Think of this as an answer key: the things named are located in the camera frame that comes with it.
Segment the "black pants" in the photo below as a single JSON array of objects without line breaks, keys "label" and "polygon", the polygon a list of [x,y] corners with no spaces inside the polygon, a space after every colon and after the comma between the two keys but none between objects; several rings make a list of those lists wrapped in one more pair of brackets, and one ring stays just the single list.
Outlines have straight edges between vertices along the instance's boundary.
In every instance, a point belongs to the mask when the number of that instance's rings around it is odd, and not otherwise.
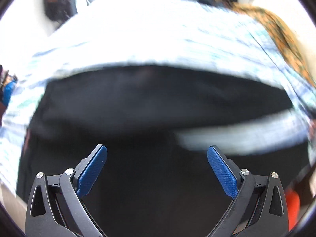
[{"label": "black pants", "polygon": [[17,194],[27,201],[38,172],[75,167],[98,144],[108,159],[84,202],[108,236],[206,236],[230,199],[206,152],[217,145],[254,174],[277,172],[287,187],[309,163],[308,142],[252,144],[281,126],[228,131],[287,112],[287,93],[261,82],[166,66],[110,67],[51,80],[27,131]]}]

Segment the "orange fleece trousers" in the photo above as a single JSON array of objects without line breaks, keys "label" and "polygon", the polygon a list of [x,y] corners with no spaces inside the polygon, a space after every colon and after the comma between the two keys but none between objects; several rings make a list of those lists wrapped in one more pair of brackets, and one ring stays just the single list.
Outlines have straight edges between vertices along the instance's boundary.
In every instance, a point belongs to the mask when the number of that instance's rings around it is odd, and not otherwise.
[{"label": "orange fleece trousers", "polygon": [[298,221],[300,211],[300,198],[295,190],[288,189],[285,192],[285,199],[288,210],[289,231],[291,231]]}]

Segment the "clothes pile on cabinet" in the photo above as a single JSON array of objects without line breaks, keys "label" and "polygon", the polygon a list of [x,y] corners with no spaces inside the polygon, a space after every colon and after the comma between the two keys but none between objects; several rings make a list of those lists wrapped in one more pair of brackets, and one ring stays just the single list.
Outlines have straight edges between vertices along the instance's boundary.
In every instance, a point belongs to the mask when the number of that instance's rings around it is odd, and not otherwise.
[{"label": "clothes pile on cabinet", "polygon": [[10,75],[9,70],[4,70],[1,65],[1,103],[7,107],[11,95],[16,88],[18,78],[16,75]]}]

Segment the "orange patterned yellow quilt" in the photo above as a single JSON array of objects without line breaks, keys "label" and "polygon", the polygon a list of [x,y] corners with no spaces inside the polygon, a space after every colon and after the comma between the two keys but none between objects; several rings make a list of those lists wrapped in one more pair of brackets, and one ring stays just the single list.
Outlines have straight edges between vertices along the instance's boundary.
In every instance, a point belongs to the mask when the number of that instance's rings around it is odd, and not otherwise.
[{"label": "orange patterned yellow quilt", "polygon": [[233,2],[229,8],[234,12],[246,14],[261,23],[285,62],[303,79],[315,87],[315,81],[308,70],[306,60],[303,58],[295,34],[279,16],[269,10],[250,4]]}]

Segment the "striped blue green bedspread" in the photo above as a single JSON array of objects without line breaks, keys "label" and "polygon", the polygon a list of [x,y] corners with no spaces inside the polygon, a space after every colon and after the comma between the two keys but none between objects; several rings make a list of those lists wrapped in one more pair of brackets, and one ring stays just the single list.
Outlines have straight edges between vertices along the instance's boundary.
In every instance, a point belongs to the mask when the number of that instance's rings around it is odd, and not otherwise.
[{"label": "striped blue green bedspread", "polygon": [[188,0],[151,5],[97,2],[55,31],[26,64],[1,126],[1,179],[15,192],[23,138],[47,83],[111,66],[175,67],[281,89],[293,108],[254,122],[176,132],[190,150],[219,144],[232,155],[268,153],[309,140],[315,89],[248,16]]}]

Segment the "dark coats hanging on wall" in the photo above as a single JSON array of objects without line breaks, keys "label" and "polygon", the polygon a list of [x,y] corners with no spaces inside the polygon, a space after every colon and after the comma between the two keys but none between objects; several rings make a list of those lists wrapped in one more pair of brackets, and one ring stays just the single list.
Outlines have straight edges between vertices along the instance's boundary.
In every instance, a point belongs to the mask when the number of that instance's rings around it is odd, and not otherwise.
[{"label": "dark coats hanging on wall", "polygon": [[75,0],[43,0],[45,15],[53,22],[64,23],[77,13]]}]

